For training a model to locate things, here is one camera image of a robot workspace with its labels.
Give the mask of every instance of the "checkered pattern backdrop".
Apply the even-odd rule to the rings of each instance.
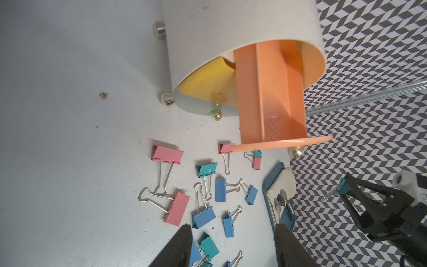
[[[427,75],[426,0],[317,0],[328,59],[307,108]]]
[[[307,118],[309,136],[333,135],[291,161],[297,181],[294,235],[327,267],[398,267],[401,252],[371,242],[354,225],[339,197],[320,199],[346,172],[391,186],[409,170],[427,176],[427,91]]]

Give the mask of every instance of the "spoon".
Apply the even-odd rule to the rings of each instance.
[[[292,215],[289,212],[289,209],[286,207],[287,201],[285,200],[285,198],[283,198],[283,196],[279,194],[277,195],[277,200],[279,201],[280,206],[285,207],[284,209],[288,213],[289,218],[292,218]]]
[[[280,206],[284,207],[286,205],[286,200],[285,200],[285,198],[282,195],[278,194],[277,195],[277,200],[279,201]]]
[[[294,210],[293,210],[293,208],[292,208],[291,204],[290,204],[290,203],[289,203],[289,201],[288,201],[288,198],[287,198],[287,195],[286,195],[285,190],[281,189],[281,190],[280,190],[280,194],[283,196],[283,198],[284,198],[284,199],[285,199],[285,201],[287,202],[287,205],[288,205],[288,207],[290,208],[290,210],[291,210],[292,214],[295,214],[295,212],[294,212]]]
[[[276,208],[276,210],[279,212],[279,222],[280,222],[280,210],[281,210],[281,206],[279,201],[277,200],[277,198],[274,199],[274,207]]]

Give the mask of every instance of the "teal tray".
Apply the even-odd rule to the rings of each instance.
[[[266,202],[267,212],[268,212],[268,216],[270,217],[270,223],[271,223],[271,227],[273,229],[273,232],[276,230],[276,227],[274,225],[275,223],[274,223],[273,213],[272,213],[271,208],[270,208],[270,203],[269,203],[269,200],[267,197],[267,191],[270,189],[270,187],[272,186],[274,181],[277,179],[279,174],[284,169],[285,169],[285,165],[283,164],[283,162],[277,163],[276,166],[273,168],[273,170],[270,172],[270,174],[265,178],[264,183],[263,183],[264,200]],[[291,204],[293,210],[295,210],[294,209],[294,203],[293,203],[292,199],[290,199],[288,201]],[[292,232],[292,230],[295,226],[295,221],[296,221],[296,214],[294,214],[292,216],[292,218],[290,218],[288,213],[286,211],[283,211],[282,215],[280,217],[279,223],[286,225],[289,228],[289,230]]]

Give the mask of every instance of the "metal knob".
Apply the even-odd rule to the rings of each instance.
[[[153,25],[153,32],[160,40],[166,39],[166,26],[163,21],[156,21]]]
[[[175,106],[172,93],[163,93],[160,97],[160,102],[167,108],[172,108]]]
[[[222,112],[220,110],[213,110],[211,112],[211,117],[215,121],[219,121],[222,118]]]
[[[291,158],[299,158],[304,154],[304,146],[289,147],[288,153]]]

